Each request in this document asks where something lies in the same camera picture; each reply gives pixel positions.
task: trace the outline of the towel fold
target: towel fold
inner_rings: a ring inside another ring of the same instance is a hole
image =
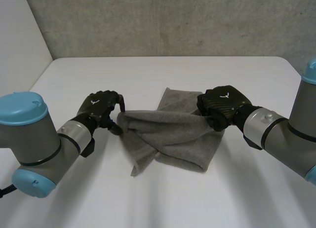
[[[207,170],[224,132],[215,132],[200,116],[200,94],[166,88],[156,111],[118,115],[123,145],[134,161],[131,176],[141,173],[153,159],[187,170]]]

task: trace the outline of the white wall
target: white wall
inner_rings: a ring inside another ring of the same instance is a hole
[[[27,91],[52,62],[26,0],[0,0],[0,96]]]

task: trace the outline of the black cable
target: black cable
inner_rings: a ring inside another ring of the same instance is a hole
[[[2,190],[0,190],[0,198],[2,198],[4,195],[11,193],[16,190],[16,187],[14,185],[10,185]]]

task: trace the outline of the light blue joint cap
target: light blue joint cap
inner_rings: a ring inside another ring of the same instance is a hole
[[[47,197],[56,188],[54,182],[29,170],[17,169],[12,175],[13,185],[32,197]]]
[[[302,80],[316,85],[316,59],[312,59],[302,75]]]
[[[316,185],[316,165],[306,174],[305,179]]]
[[[0,124],[27,125],[48,113],[43,98],[35,92],[17,92],[0,97]]]

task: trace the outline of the black ring band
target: black ring band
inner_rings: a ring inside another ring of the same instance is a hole
[[[266,143],[266,139],[268,134],[270,133],[270,131],[274,128],[274,126],[276,126],[278,123],[287,120],[287,118],[278,118],[276,121],[274,121],[272,124],[269,125],[269,127],[265,130],[264,134],[262,135],[261,138],[261,148],[264,149],[265,148],[265,143]]]
[[[52,154],[50,155],[49,157],[43,159],[43,160],[40,160],[40,161],[36,161],[36,162],[31,162],[31,163],[24,163],[24,162],[20,162],[19,163],[21,165],[24,165],[24,166],[36,166],[36,165],[41,165],[45,162],[48,162],[49,160],[52,160],[61,150],[61,141],[59,142],[59,147],[58,149]]]
[[[77,148],[77,150],[78,150],[78,153],[80,154],[80,152],[81,152],[80,146],[79,146],[79,144],[78,144],[74,139],[72,139],[71,137],[69,137],[69,136],[67,136],[66,134],[63,134],[63,133],[59,133],[58,136],[59,136],[59,137],[62,137],[62,138],[68,139],[72,144],[74,144],[74,146],[75,146],[75,147]]]
[[[295,128],[293,128],[290,123],[287,124],[287,128],[291,131],[291,133],[295,134],[296,136],[303,138],[307,141],[316,143],[316,138],[306,135],[305,133],[301,133],[300,131],[297,131]]]

